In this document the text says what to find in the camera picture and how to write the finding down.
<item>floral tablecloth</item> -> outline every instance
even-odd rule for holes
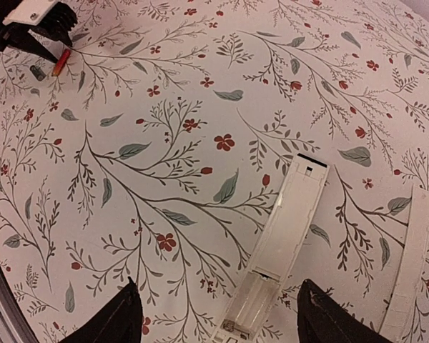
[[[261,339],[297,341],[308,277],[378,329],[429,190],[429,24],[397,1],[162,1],[69,2],[59,77],[0,54],[0,262],[36,335],[130,276],[145,342],[207,342],[298,152],[331,170]],[[429,250],[404,335],[429,342]]]

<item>leaf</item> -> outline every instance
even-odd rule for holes
[[[72,313],[74,311],[74,291],[71,282],[69,288],[65,292],[65,310],[68,313]]]
[[[383,270],[385,268],[385,265],[388,263],[389,258],[391,257],[391,251],[389,249],[388,241],[383,237],[380,237],[380,246],[381,246],[381,251],[383,252],[381,254],[381,264],[382,264],[381,270]]]
[[[297,37],[294,38],[290,43],[286,44],[287,46],[292,46],[293,48],[297,48],[305,41],[305,37]]]
[[[314,225],[314,224],[310,225],[310,231],[313,234],[315,234],[315,235],[321,237],[322,239],[324,239],[329,244],[329,247],[330,247],[330,239],[329,239],[329,235],[327,234],[326,231],[324,231],[323,229],[321,229],[318,225]]]
[[[103,118],[100,121],[101,127],[107,127],[113,125],[124,113],[118,114],[117,116],[112,116],[111,118]]]
[[[360,164],[361,166],[370,166],[372,164],[370,151],[363,146],[357,146],[346,151],[339,150],[338,152],[344,159]]]
[[[25,212],[26,212],[27,219],[30,219],[31,196],[32,194],[30,194],[30,197],[26,200],[26,204],[25,204]]]
[[[18,234],[14,234],[13,236],[8,237],[3,245],[7,245],[8,247],[15,249],[21,245],[21,237]]]
[[[260,34],[261,36],[266,36],[266,37],[279,37],[276,34],[269,34],[268,32],[260,32],[260,31],[256,31],[257,34]]]
[[[71,111],[71,110],[69,110],[69,109],[65,109],[65,110],[63,110],[62,111],[62,114],[60,115],[62,118],[64,118],[65,120],[68,120],[68,121],[76,121],[76,120],[79,120],[78,118],[76,118],[74,115],[73,115],[73,112]]]
[[[37,88],[32,88],[30,90],[30,94],[36,94],[36,95],[40,96],[40,90]]]
[[[140,39],[139,41],[136,41],[132,44],[129,44],[128,46],[126,46],[125,48],[123,48],[119,53],[121,55],[127,55],[129,52],[132,52],[133,49],[135,49],[137,46],[140,45],[140,43],[142,42],[143,39]]]
[[[188,227],[189,225],[195,224],[195,222],[187,218],[184,214],[172,212],[168,209],[163,209],[162,212],[165,214],[167,218],[171,219],[173,222],[184,225],[186,227]]]
[[[237,89],[235,91],[213,91],[222,100],[239,101],[243,98],[243,91]]]
[[[291,70],[294,75],[299,72],[300,62],[297,59],[291,59]]]
[[[82,34],[75,34],[71,41],[74,43],[75,41],[78,41],[80,39],[83,39],[85,36],[89,35],[89,32],[83,32]]]
[[[120,159],[129,159],[130,157],[133,157],[143,150],[145,150],[151,143],[148,144],[140,144],[140,143],[133,143],[124,145],[121,149],[119,149],[119,158]]]
[[[411,201],[412,198],[394,198],[388,202],[388,209],[395,216],[403,211]]]
[[[351,44],[356,45],[360,49],[359,42],[356,40],[356,38],[350,32],[348,32],[348,31],[342,32],[342,38],[346,39]]]
[[[428,54],[426,54],[423,50],[421,50],[421,49],[419,49],[419,48],[415,48],[415,50],[416,50],[417,52],[419,52],[420,54],[423,54],[424,56],[429,57],[429,55],[428,55]]]
[[[83,88],[85,79],[86,79],[86,73],[84,72],[84,70],[81,70],[81,73],[79,75],[78,92],[81,91],[81,88]]]
[[[138,61],[134,62],[134,66],[136,66],[138,69],[140,69],[141,71],[143,71],[145,74],[148,74],[148,72],[146,71],[146,69],[143,67],[143,64],[141,64],[140,62],[138,62]]]
[[[113,187],[110,180],[105,177],[103,179],[103,197],[102,197],[102,208],[110,200],[113,194]]]
[[[235,172],[235,175],[233,177],[230,177],[227,179],[224,184],[221,186],[221,189],[219,192],[215,194],[213,197],[213,200],[215,202],[219,202],[220,204],[224,204],[230,200],[230,198],[233,197],[235,193],[235,187],[237,186],[237,180],[238,180],[238,169]]]
[[[410,66],[411,64],[412,64],[412,56],[410,56],[409,54],[406,54],[404,57],[403,57],[403,60],[405,61],[405,66],[407,67],[407,69],[408,69],[408,66]]]
[[[331,93],[333,96],[335,96],[334,91],[332,90],[332,86],[330,85],[329,82],[322,80],[321,81],[322,87],[328,91],[329,93]]]

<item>floral pattern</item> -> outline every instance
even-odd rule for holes
[[[0,54],[0,265],[38,338],[130,276],[150,342],[208,342],[297,153],[331,170],[260,341],[297,341],[308,277],[378,329],[429,190],[429,24],[397,1],[68,2],[58,77]],[[429,342],[429,247],[421,281],[404,342]]]

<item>flower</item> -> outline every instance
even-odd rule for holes
[[[347,89],[348,88],[346,81],[339,81],[338,85],[340,86],[341,89]]]
[[[370,60],[367,61],[367,66],[371,68],[373,71],[377,71],[377,68],[380,68],[378,64],[376,64],[374,61]]]
[[[363,184],[365,184],[364,188],[369,189],[373,187],[372,179],[367,178],[367,180],[363,179]]]
[[[1,172],[1,175],[3,176],[3,175],[7,175],[8,174],[8,164],[4,164],[3,166],[1,166],[1,168],[0,168],[0,172]]]
[[[71,263],[71,268],[73,270],[80,270],[82,268],[82,265],[79,262],[72,262]]]
[[[302,88],[302,84],[299,81],[292,81],[291,82],[291,89],[293,91],[299,91]]]
[[[196,9],[187,9],[184,13],[185,16],[191,16],[193,14],[196,14],[197,10]]]
[[[148,325],[150,324],[151,324],[151,319],[149,317],[146,317],[146,318],[143,317],[142,334],[149,334]]]
[[[270,183],[270,175],[264,174],[264,176],[262,177],[262,185],[264,187],[267,187]]]
[[[195,129],[199,123],[196,123],[194,119],[186,119],[183,123],[183,127],[186,131],[191,132],[192,129]]]
[[[218,150],[222,149],[224,151],[229,151],[235,145],[235,142],[233,141],[230,134],[225,134],[224,137],[216,136],[214,141],[217,142],[216,149]]]
[[[365,137],[365,130],[362,127],[358,126],[357,129],[355,130],[355,132],[356,132],[356,136],[358,138],[362,139]]]
[[[53,102],[53,103],[51,104],[51,108],[49,109],[49,111],[50,111],[50,112],[57,111],[57,109],[59,108],[59,106],[57,106],[57,105],[59,105],[59,102],[58,102],[58,101]]]
[[[210,166],[204,166],[202,169],[200,169],[200,172],[204,175],[208,175],[213,172],[213,168]]]
[[[153,54],[160,54],[160,45],[151,48],[151,55]]]
[[[146,91],[148,92],[148,95],[150,98],[152,98],[154,95],[159,95],[160,91],[158,91],[159,86],[153,86],[152,88],[148,88]]]
[[[176,241],[173,239],[173,234],[167,234],[166,236],[159,234],[157,236],[157,241],[159,242],[159,248],[161,250],[165,249],[168,252],[170,252],[177,245]]]
[[[29,121],[30,119],[32,119],[32,117],[34,116],[34,110],[33,109],[28,109],[27,110],[27,114],[24,117],[25,121]]]
[[[201,81],[201,82],[200,82],[200,84],[201,84],[203,87],[208,88],[208,87],[210,87],[212,84],[214,84],[214,81],[210,81],[210,80],[209,80],[209,77],[205,77],[205,80],[204,80],[204,81]]]

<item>gray leaf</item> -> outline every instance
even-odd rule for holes
[[[167,218],[171,219],[173,222],[184,225],[186,227],[188,227],[189,225],[195,224],[195,222],[187,218],[184,214],[172,212],[168,209],[163,209],[162,212],[165,214]]]
[[[13,236],[8,237],[3,245],[7,245],[8,247],[15,249],[21,245],[21,238],[18,234],[14,234]]]
[[[151,143],[148,144],[139,144],[139,143],[133,143],[124,145],[121,149],[119,149],[119,158],[120,159],[129,159],[130,157],[133,157],[143,150],[145,150]]]
[[[419,48],[415,48],[415,50],[416,50],[417,52],[419,52],[420,54],[423,54],[424,56],[429,57],[429,55],[428,55],[428,54],[426,54],[423,50],[421,50],[421,49],[419,49]]]
[[[102,197],[102,208],[110,200],[113,194],[113,187],[110,180],[105,177],[103,179],[103,197]]]
[[[300,62],[298,59],[291,59],[291,70],[294,75],[299,72]]]
[[[230,198],[234,196],[235,188],[237,186],[237,180],[238,180],[238,169],[235,172],[235,175],[233,177],[230,177],[224,182],[220,191],[217,192],[213,197],[213,200],[215,202],[219,202],[220,204],[224,204],[228,202]]]
[[[372,164],[370,151],[363,146],[357,146],[346,151],[339,150],[338,152],[344,159],[360,164],[361,166],[370,166]]]
[[[27,219],[30,219],[31,196],[32,194],[30,194],[30,197],[26,200],[26,204],[25,204],[25,212],[26,212]]]
[[[74,311],[74,291],[71,282],[69,288],[65,292],[65,310],[68,313],[72,313]]]
[[[330,85],[329,82],[322,80],[321,81],[322,87],[328,91],[329,93],[331,93],[333,96],[335,96],[334,91],[332,90],[332,86]]]
[[[62,114],[60,115],[62,118],[64,118],[65,120],[68,120],[68,121],[76,121],[76,120],[79,120],[78,118],[76,118],[74,115],[73,115],[73,112],[71,111],[71,110],[69,110],[69,109],[65,109],[65,110],[63,110],[62,111]]]
[[[136,41],[128,46],[126,46],[125,48],[123,48],[119,53],[121,55],[127,55],[129,52],[132,52],[133,49],[135,49],[137,46],[140,45],[140,43],[142,42],[143,39],[140,39],[139,41]]]
[[[145,74],[148,74],[148,72],[146,71],[146,69],[143,67],[143,64],[141,64],[138,61],[134,62],[134,66],[136,66],[138,69],[140,69],[141,71],[143,71]]]
[[[89,32],[83,32],[82,34],[75,34],[71,41],[74,43],[75,41],[78,41],[80,39],[83,39],[85,36],[89,35]]]
[[[81,88],[83,88],[85,79],[86,79],[86,73],[84,72],[84,70],[81,70],[81,73],[79,75],[78,92],[81,91]]]
[[[223,100],[239,101],[243,98],[243,91],[237,89],[235,91],[213,91],[219,98]]]
[[[124,113],[121,113],[121,114],[118,114],[117,116],[112,116],[111,118],[103,118],[100,121],[100,126],[107,127],[107,126],[113,125],[119,118],[121,118],[123,114]]]
[[[37,88],[32,88],[30,90],[30,94],[36,94],[36,95],[40,96],[40,90]]]
[[[329,239],[329,235],[327,234],[326,231],[324,231],[323,229],[321,229],[318,225],[314,225],[314,224],[310,225],[310,231],[313,234],[315,234],[315,235],[321,237],[322,239],[324,239],[329,244],[329,247],[330,247],[330,239]]]
[[[290,43],[286,44],[287,46],[292,46],[293,48],[297,48],[305,41],[305,37],[296,37]]]
[[[380,237],[380,246],[381,246],[381,270],[383,270],[383,268],[385,268],[385,265],[388,263],[389,258],[391,257],[391,251],[389,249],[389,244],[388,241],[386,239],[384,239],[383,237]]]
[[[403,60],[405,61],[405,66],[407,67],[407,69],[408,69],[408,66],[410,66],[411,64],[412,64],[412,56],[410,56],[409,54],[406,54],[404,57],[403,57]]]
[[[394,198],[388,202],[388,209],[391,215],[395,216],[405,208],[412,201],[412,198]]]
[[[360,44],[356,38],[348,31],[342,32],[342,37],[349,41],[351,44],[356,45],[360,49]]]
[[[257,34],[260,34],[261,36],[266,36],[266,37],[279,37],[276,34],[269,34],[268,32],[260,32],[260,31],[256,31]]]

